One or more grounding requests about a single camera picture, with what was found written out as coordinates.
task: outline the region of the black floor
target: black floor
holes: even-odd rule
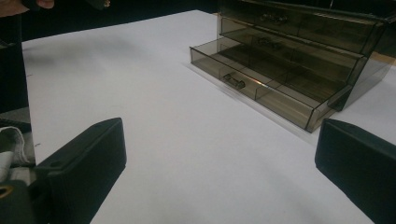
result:
[[[193,9],[213,13],[217,7],[216,0],[112,0],[108,9],[96,10],[83,0],[58,0],[53,9],[22,15],[22,39],[141,21]]]

